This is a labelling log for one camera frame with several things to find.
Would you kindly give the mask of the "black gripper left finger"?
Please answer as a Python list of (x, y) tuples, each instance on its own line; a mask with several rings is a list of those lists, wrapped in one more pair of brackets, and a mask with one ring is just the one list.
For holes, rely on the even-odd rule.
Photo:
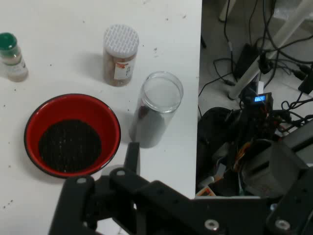
[(94, 235), (112, 219), (131, 235), (218, 235), (220, 223), (160, 181), (136, 173), (138, 143), (130, 143), (123, 167), (101, 176), (67, 178), (49, 229), (51, 235)]

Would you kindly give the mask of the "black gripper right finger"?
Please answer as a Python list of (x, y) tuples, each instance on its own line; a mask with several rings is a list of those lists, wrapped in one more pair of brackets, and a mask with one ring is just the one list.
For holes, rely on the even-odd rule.
[(313, 168), (306, 169), (267, 217), (271, 235), (304, 235), (313, 217)]

